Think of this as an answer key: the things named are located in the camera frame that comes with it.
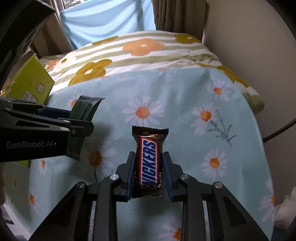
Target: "label on box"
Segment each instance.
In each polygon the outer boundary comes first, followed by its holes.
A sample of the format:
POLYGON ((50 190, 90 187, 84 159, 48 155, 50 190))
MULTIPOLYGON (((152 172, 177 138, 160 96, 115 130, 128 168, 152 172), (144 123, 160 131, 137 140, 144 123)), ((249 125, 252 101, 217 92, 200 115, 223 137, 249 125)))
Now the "label on box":
POLYGON ((36 98, 34 98, 34 96, 32 96, 28 91, 25 92, 22 99, 28 102, 34 102, 34 103, 37 102, 36 98))

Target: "wall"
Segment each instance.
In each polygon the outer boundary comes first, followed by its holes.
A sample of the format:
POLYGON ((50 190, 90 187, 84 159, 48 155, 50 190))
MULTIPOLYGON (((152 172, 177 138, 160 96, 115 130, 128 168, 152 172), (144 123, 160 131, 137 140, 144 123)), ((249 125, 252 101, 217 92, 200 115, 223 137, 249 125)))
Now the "wall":
MULTIPOLYGON (((203 43, 265 100, 262 136, 296 117, 296 40, 265 0, 209 0, 203 43)), ((276 202, 296 186, 296 126, 265 144, 276 202)))

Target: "snickers logo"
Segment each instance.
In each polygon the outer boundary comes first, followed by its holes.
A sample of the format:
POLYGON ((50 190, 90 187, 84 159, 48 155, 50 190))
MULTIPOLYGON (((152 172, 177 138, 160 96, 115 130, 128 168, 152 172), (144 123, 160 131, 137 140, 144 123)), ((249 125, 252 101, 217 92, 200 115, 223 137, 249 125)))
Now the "snickers logo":
POLYGON ((140 185, 157 184, 158 147, 157 142, 147 137, 140 137, 140 185))

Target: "cardboard box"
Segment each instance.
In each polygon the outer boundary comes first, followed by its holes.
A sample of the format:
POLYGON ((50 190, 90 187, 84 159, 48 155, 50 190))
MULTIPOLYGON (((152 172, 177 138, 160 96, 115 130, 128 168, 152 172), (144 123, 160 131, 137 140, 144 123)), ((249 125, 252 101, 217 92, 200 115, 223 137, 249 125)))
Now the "cardboard box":
MULTIPOLYGON (((53 85, 53 79, 39 62, 36 54, 29 51, 12 68, 1 95, 44 104, 53 85)), ((30 166, 29 160, 17 163, 30 166)))

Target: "blue curtain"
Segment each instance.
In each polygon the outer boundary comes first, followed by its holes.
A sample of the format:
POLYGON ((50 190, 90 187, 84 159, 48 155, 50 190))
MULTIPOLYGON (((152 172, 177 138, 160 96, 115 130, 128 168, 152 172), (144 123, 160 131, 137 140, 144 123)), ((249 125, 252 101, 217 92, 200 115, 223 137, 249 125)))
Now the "blue curtain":
POLYGON ((75 49, 119 34, 155 30, 151 0, 88 0, 60 14, 75 49))

